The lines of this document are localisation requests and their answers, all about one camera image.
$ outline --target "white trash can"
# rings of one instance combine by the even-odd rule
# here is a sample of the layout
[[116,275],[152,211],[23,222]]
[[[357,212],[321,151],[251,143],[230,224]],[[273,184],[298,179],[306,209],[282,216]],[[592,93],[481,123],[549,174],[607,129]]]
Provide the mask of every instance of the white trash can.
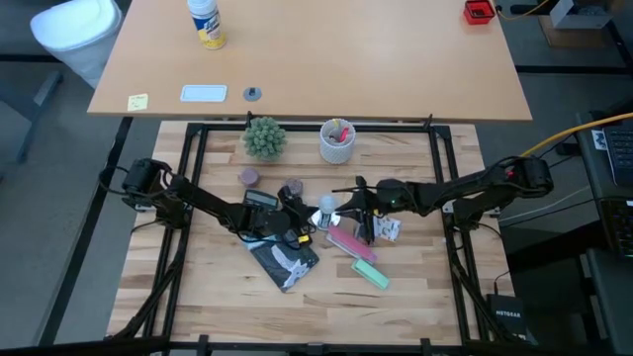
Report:
[[72,0],[35,15],[31,31],[50,54],[96,88],[122,22],[114,0]]

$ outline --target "gray floor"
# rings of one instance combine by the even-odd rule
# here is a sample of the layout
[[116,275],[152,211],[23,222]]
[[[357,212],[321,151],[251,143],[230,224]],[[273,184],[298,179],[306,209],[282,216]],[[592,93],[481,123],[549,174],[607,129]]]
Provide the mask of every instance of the gray floor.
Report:
[[[28,21],[53,3],[56,1],[3,2],[0,52],[43,52],[30,35]],[[624,17],[633,14],[632,10],[629,6],[617,21],[627,39],[633,38],[633,29],[626,27]],[[621,64],[613,47],[549,48],[535,19],[504,24],[504,30],[517,64]],[[633,41],[628,42],[633,48]],[[5,164],[6,175],[0,185],[0,222],[4,227],[0,234],[0,286],[3,286],[0,293],[0,348],[34,343],[120,120],[88,117],[86,109],[92,89],[61,64],[0,63],[0,79],[10,81],[17,90],[34,93],[51,70],[62,70],[65,81],[42,117],[29,161],[20,166]],[[520,153],[549,134],[572,126],[575,112],[606,107],[630,95],[633,89],[633,81],[626,77],[520,75],[520,80],[534,123],[478,125],[487,163]],[[0,116],[0,158],[7,162],[26,125],[5,106],[0,106]],[[157,121],[135,120],[122,165],[150,155],[157,130]],[[560,157],[554,153],[548,159],[554,162]],[[553,174],[557,186],[551,195],[540,200],[516,202],[506,209],[503,217],[546,206],[587,184],[583,164],[578,158],[554,168]],[[562,206],[588,197],[589,191],[585,191]],[[538,236],[532,229],[565,231],[594,216],[594,208],[587,204],[572,213],[526,222],[520,225],[521,228],[505,229],[505,242],[511,249],[519,243],[535,241]],[[94,340],[104,335],[134,218],[134,212],[117,197],[108,198],[58,342]],[[558,281],[566,278],[569,275],[565,273],[569,271],[570,266],[554,266],[547,274],[551,276],[550,286],[560,286],[557,278]],[[542,283],[538,276],[515,278],[517,293],[529,296],[533,301],[531,306],[544,307],[549,313],[562,307],[575,308],[566,303],[569,299],[566,296],[559,295],[557,300],[552,300],[543,299],[542,295],[530,295],[534,290],[532,287]]]

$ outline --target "pen holder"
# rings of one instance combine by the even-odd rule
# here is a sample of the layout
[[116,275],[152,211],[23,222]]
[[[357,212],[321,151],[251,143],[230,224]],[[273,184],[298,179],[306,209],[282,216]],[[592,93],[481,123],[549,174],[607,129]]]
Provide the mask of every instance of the pen holder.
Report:
[[[347,136],[341,142],[343,130],[347,128]],[[328,120],[320,128],[320,156],[331,164],[345,163],[352,157],[356,130],[343,119]]]

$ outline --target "wooden table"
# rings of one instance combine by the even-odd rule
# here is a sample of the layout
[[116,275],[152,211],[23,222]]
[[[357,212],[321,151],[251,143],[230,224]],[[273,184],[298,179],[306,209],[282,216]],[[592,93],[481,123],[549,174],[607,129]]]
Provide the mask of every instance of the wooden table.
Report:
[[[88,112],[531,120],[498,19],[469,26],[464,2],[218,0],[227,43],[207,50],[186,1],[135,0]],[[225,84],[226,101],[181,103],[187,84]],[[128,113],[136,94],[148,107]]]
[[[186,125],[161,125],[155,159],[177,167]],[[452,126],[451,130],[460,174],[481,170],[475,128]],[[428,136],[422,133],[360,133],[354,156],[340,166],[320,158],[317,133],[288,133],[289,144],[275,164],[248,157],[240,141],[242,132],[209,135],[200,186],[231,202],[243,197],[237,175],[247,166],[255,166],[262,174],[258,189],[271,194],[287,178],[302,179],[304,199],[312,205],[331,189],[352,186],[356,174],[363,175],[370,185],[388,177],[434,181]],[[194,142],[189,170],[196,145]],[[321,232],[313,236],[320,262],[283,294],[236,236],[215,218],[195,212],[172,340],[196,341],[199,334],[209,334],[216,342],[415,345],[419,338],[428,337],[433,344],[459,344],[440,214],[421,218],[401,213],[394,217],[403,221],[398,241],[378,239],[374,248],[377,268],[391,279],[386,291],[352,271],[352,258],[328,243]],[[140,214],[136,223],[151,220],[153,214]],[[490,219],[483,223],[497,227]],[[109,333],[123,328],[149,294],[162,232],[163,227],[154,225],[132,236]],[[473,231],[472,239],[482,292],[489,293],[493,279],[507,271],[503,246],[498,236],[485,228]],[[512,294],[508,276],[500,279],[499,289]],[[468,298],[467,309],[471,334],[476,335]],[[159,308],[156,333],[160,332],[163,312],[164,303]]]

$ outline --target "green plant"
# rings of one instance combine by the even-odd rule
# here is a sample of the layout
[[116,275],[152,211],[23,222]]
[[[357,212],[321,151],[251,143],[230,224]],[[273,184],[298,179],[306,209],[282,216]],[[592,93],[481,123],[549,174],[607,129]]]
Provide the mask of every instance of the green plant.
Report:
[[286,131],[273,118],[250,121],[244,135],[246,153],[257,159],[272,161],[279,158],[286,145]]

